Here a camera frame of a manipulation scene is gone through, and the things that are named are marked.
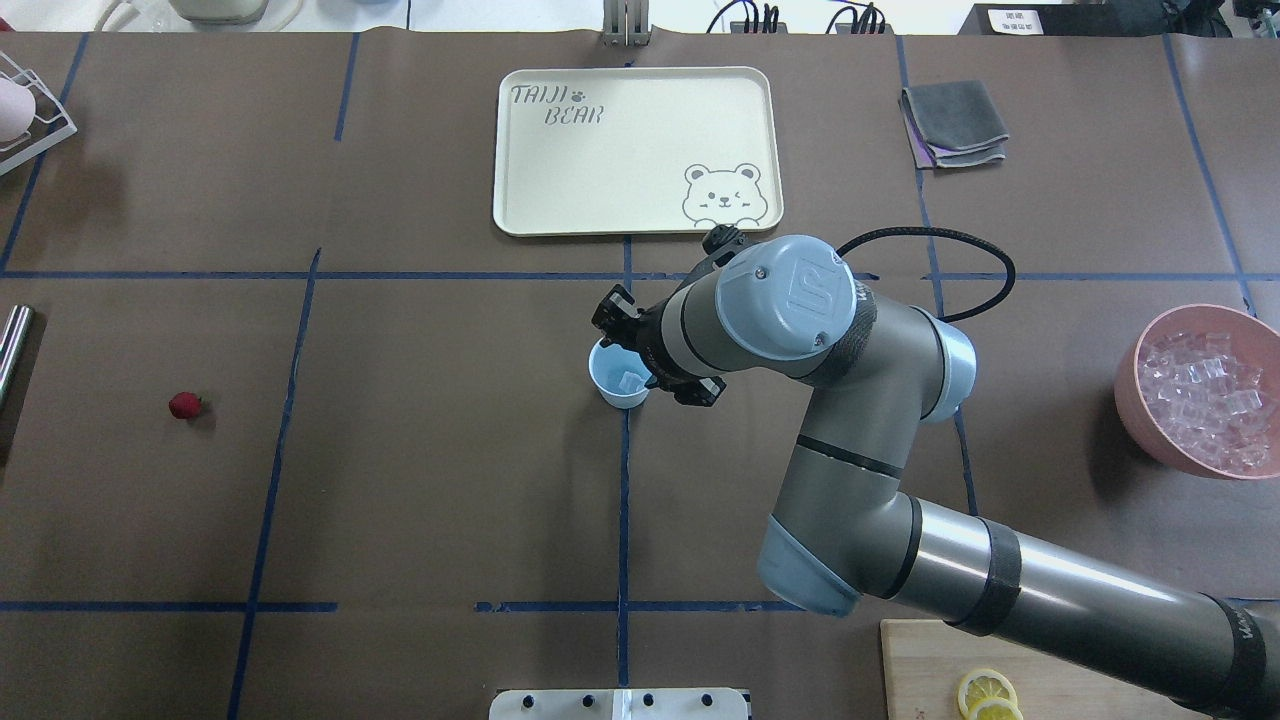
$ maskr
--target blue tape line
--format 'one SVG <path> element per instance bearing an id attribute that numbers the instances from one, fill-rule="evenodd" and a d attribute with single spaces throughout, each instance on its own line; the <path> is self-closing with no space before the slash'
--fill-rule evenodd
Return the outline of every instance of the blue tape line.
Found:
<path id="1" fill-rule="evenodd" d="M 6 279 L 41 281 L 305 281 L 297 272 L 186 272 L 186 270 L 6 270 Z"/>
<path id="2" fill-rule="evenodd" d="M 239 715 L 241 692 L 244 689 L 244 670 L 248 667 L 248 651 L 253 638 L 253 616 L 257 612 L 257 598 L 262 589 L 262 570 L 266 566 L 266 547 L 271 538 L 271 518 L 275 514 L 275 497 L 280 489 L 280 469 L 284 464 L 284 441 L 289 434 L 289 421 L 293 419 L 293 398 L 298 386 L 298 361 L 302 359 L 302 345 L 307 336 L 307 322 L 311 319 L 311 299 L 316 288 L 316 268 L 320 265 L 320 250 L 311 258 L 307 270 L 307 290 L 302 296 L 302 315 L 298 319 L 298 334 L 293 342 L 293 363 L 289 365 L 289 384 L 284 392 L 284 409 L 280 411 L 280 432 L 275 439 L 275 457 L 271 461 L 271 482 L 266 489 L 266 506 L 262 509 L 262 529 L 257 537 L 257 557 L 253 561 L 253 580 L 248 587 L 248 603 L 244 610 L 244 625 L 241 628 L 239 655 L 236 659 L 236 676 L 232 680 L 232 697 L 227 707 L 227 717 L 234 720 Z"/>
<path id="3" fill-rule="evenodd" d="M 906 44 L 902 40 L 901 35 L 895 35 L 893 40 L 897 46 L 897 76 L 899 79 L 902 82 L 902 88 L 906 90 L 908 87 L 911 87 L 910 76 L 908 74 L 906 70 Z M 929 219 L 929 208 L 924 202 L 924 172 L 920 170 L 920 168 L 915 169 L 915 201 L 920 206 L 920 224 L 923 224 L 927 228 L 932 228 L 933 220 Z M 929 240 L 929 243 L 927 246 L 927 251 L 929 255 L 928 278 L 929 282 L 933 284 L 934 314 L 941 318 L 945 314 L 943 297 L 942 297 L 942 281 L 938 278 L 942 270 L 938 268 L 937 243 L 934 243 L 932 236 L 928 240 Z"/>
<path id="4" fill-rule="evenodd" d="M 631 684 L 627 612 L 631 602 L 631 411 L 622 411 L 622 452 L 618 492 L 618 687 Z"/>
<path id="5" fill-rule="evenodd" d="M 689 273 L 631 273 L 634 281 L 684 281 Z M 297 270 L 4 270 L 0 278 L 23 281 L 305 281 Z M 320 281 L 588 281 L 622 282 L 626 273 L 524 273 L 454 270 L 329 270 L 316 273 Z M 870 273 L 855 273 L 859 279 L 879 279 Z"/>
<path id="6" fill-rule="evenodd" d="M 929 219 L 929 209 L 924 204 L 924 172 L 919 168 L 915 169 L 915 195 L 920 202 L 920 224 L 932 228 L 933 222 Z M 927 251 L 929 255 L 929 283 L 933 286 L 933 309 L 934 314 L 941 318 L 946 314 L 946 300 L 942 296 L 942 281 L 938 278 L 942 274 L 942 268 L 938 264 L 938 249 L 933 242 L 933 236 L 929 236 Z"/>
<path id="7" fill-rule="evenodd" d="M 351 79 L 356 76 L 356 53 L 360 50 L 360 33 L 351 33 L 351 50 L 347 53 L 347 79 L 342 83 L 342 102 L 338 105 L 338 124 L 333 129 L 334 142 L 342 142 L 342 131 L 347 127 L 347 101 L 351 100 Z"/>
<path id="8" fill-rule="evenodd" d="M 617 612 L 617 601 L 552 601 L 475 603 L 475 611 L 499 612 Z M 804 612 L 803 609 L 777 600 L 628 600 L 627 612 Z"/>
<path id="9" fill-rule="evenodd" d="M 906 70 L 906 45 L 902 41 L 901 35 L 896 35 L 893 37 L 897 41 L 897 72 L 902 81 L 902 87 L 906 88 L 911 86 L 909 79 L 910 76 L 908 74 Z M 920 205 L 920 223 L 927 228 L 932 228 L 933 222 L 929 219 L 929 206 L 924 201 L 924 170 L 922 170 L 920 168 L 915 169 L 915 197 Z M 932 236 L 929 237 L 928 254 L 929 254 L 928 278 L 929 283 L 933 286 L 933 305 L 937 311 L 937 315 L 941 318 L 945 314 L 943 307 L 946 305 L 946 300 L 942 293 L 943 274 L 941 263 L 938 263 L 937 243 L 934 242 Z M 960 410 L 957 410 L 952 420 L 956 428 L 956 438 L 960 442 L 960 468 L 964 475 L 965 497 L 969 501 L 969 514 L 977 515 L 978 491 L 973 483 L 973 465 L 969 460 L 969 436 L 968 433 L 965 433 L 964 428 L 964 414 Z"/>
<path id="10" fill-rule="evenodd" d="M 244 612 L 244 602 L 0 601 L 0 612 Z M 337 602 L 264 602 L 259 612 L 337 612 Z"/>
<path id="11" fill-rule="evenodd" d="M 973 484 L 973 464 L 969 461 L 969 433 L 964 429 L 964 409 L 956 410 L 952 415 L 956 425 L 956 437 L 960 438 L 960 471 L 964 473 L 965 500 L 969 503 L 969 514 L 978 516 L 978 488 Z"/>
<path id="12" fill-rule="evenodd" d="M 244 669 L 248 666 L 248 643 L 253 637 L 253 620 L 256 614 L 244 612 L 244 624 L 241 625 L 239 653 L 236 656 L 236 678 L 232 680 L 232 698 L 227 705 L 227 720 L 239 717 L 239 698 L 244 691 Z"/>
<path id="13" fill-rule="evenodd" d="M 518 273 L 518 272 L 360 272 L 333 270 L 316 275 L 323 281 L 621 281 L 622 273 Z"/>
<path id="14" fill-rule="evenodd" d="M 84 58 L 84 47 L 88 46 L 88 33 L 81 33 L 79 45 L 76 46 L 76 56 L 72 59 L 72 67 L 67 70 L 67 79 L 63 81 L 63 91 L 58 94 L 58 101 L 67 105 L 67 99 L 70 96 L 72 83 L 76 82 L 76 73 L 79 72 L 81 60 Z M 52 128 L 45 131 L 45 137 Z M 18 243 L 18 233 L 22 231 L 22 222 L 27 217 L 27 205 L 31 204 L 31 196 L 36 192 L 36 181 L 40 178 L 40 169 L 45 167 L 45 155 L 47 151 L 41 152 L 36 158 L 35 165 L 31 168 L 31 177 L 27 178 L 27 187 L 22 191 L 22 200 L 18 201 L 18 213 L 13 217 L 13 225 L 9 228 L 9 237 L 4 243 L 4 252 L 0 254 L 0 272 L 4 272 L 9 266 L 9 258 L 13 256 L 13 247 Z"/>
<path id="15" fill-rule="evenodd" d="M 337 602 L 260 602 L 257 612 L 337 612 Z"/>
<path id="16" fill-rule="evenodd" d="M 1251 279 L 1271 279 L 1252 275 Z M 938 273 L 942 281 L 1005 281 L 1005 273 Z M 1018 273 L 1018 281 L 1097 281 L 1097 282 L 1235 282 L 1230 273 Z"/>
<path id="17" fill-rule="evenodd" d="M 895 35 L 893 41 L 897 44 L 897 79 L 902 83 L 902 90 L 906 90 L 911 87 L 906 74 L 906 44 L 901 35 Z"/>
<path id="18" fill-rule="evenodd" d="M 1165 59 L 1169 61 L 1169 74 L 1174 81 L 1174 94 L 1178 95 L 1178 106 L 1183 111 L 1183 122 L 1187 123 L 1187 135 L 1192 140 L 1192 150 L 1196 152 L 1196 161 L 1201 167 L 1201 177 L 1204 178 L 1204 188 L 1208 191 L 1210 202 L 1213 205 L 1213 217 L 1217 218 L 1217 227 L 1222 232 L 1226 242 L 1226 254 L 1231 258 L 1231 266 L 1240 283 L 1240 293 L 1244 297 L 1244 306 L 1254 318 L 1258 316 L 1253 305 L 1253 293 L 1249 292 L 1249 283 L 1244 281 L 1244 266 L 1240 264 L 1240 254 L 1235 250 L 1235 238 L 1231 237 L 1231 228 L 1226 224 L 1226 214 L 1222 213 L 1222 202 L 1217 197 L 1217 186 L 1213 184 L 1213 176 L 1208 172 L 1208 161 L 1204 160 L 1204 150 L 1199 143 L 1199 133 L 1196 132 L 1196 120 L 1192 119 L 1192 109 L 1187 104 L 1187 94 L 1183 91 L 1183 78 L 1178 72 L 1178 59 L 1174 56 L 1174 44 L 1169 35 L 1161 36 L 1165 45 Z"/>
<path id="19" fill-rule="evenodd" d="M 243 602 L 3 601 L 0 612 L 243 612 Z"/>
<path id="20" fill-rule="evenodd" d="M 561 601 L 561 602 L 477 602 L 476 612 L 617 612 L 618 602 L 600 601 Z"/>
<path id="21" fill-rule="evenodd" d="M 716 600 L 687 600 L 687 601 L 650 601 L 631 602 L 632 612 L 804 612 L 790 602 L 778 600 L 765 601 L 716 601 Z"/>

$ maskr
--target light blue cup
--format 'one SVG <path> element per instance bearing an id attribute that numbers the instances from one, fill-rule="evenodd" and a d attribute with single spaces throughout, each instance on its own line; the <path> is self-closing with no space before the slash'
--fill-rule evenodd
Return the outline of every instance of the light blue cup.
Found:
<path id="1" fill-rule="evenodd" d="M 621 345 L 600 347 L 596 342 L 591 346 L 591 354 L 586 357 L 586 369 L 591 373 L 591 380 L 596 389 L 618 410 L 628 410 L 644 402 L 649 396 L 649 388 L 644 387 L 653 373 L 644 366 L 637 352 L 632 352 Z"/>

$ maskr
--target wooden cutting board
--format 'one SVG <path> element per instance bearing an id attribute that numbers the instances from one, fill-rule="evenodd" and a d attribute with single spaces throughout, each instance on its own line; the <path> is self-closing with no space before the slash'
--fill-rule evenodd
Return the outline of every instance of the wooden cutting board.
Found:
<path id="1" fill-rule="evenodd" d="M 1027 720 L 1206 717 L 1153 692 L 941 620 L 882 620 L 881 655 L 888 720 L 957 720 L 956 685 L 977 667 L 1009 678 Z"/>

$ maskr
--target ur logo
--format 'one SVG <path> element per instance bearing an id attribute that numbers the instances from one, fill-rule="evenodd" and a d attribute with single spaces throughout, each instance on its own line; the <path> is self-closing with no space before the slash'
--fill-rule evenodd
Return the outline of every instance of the ur logo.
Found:
<path id="1" fill-rule="evenodd" d="M 841 277 L 833 268 L 823 268 L 809 260 L 796 263 L 791 275 L 787 304 L 829 318 L 836 306 L 836 290 Z"/>

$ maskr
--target bear illustration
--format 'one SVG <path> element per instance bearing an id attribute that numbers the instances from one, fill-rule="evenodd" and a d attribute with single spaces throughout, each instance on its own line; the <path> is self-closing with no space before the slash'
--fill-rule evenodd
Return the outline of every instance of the bear illustration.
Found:
<path id="1" fill-rule="evenodd" d="M 760 218 L 769 204 L 760 195 L 760 169 L 742 163 L 732 170 L 709 170 L 707 165 L 690 165 L 685 170 L 689 195 L 685 215 L 694 227 L 748 225 L 760 227 Z"/>

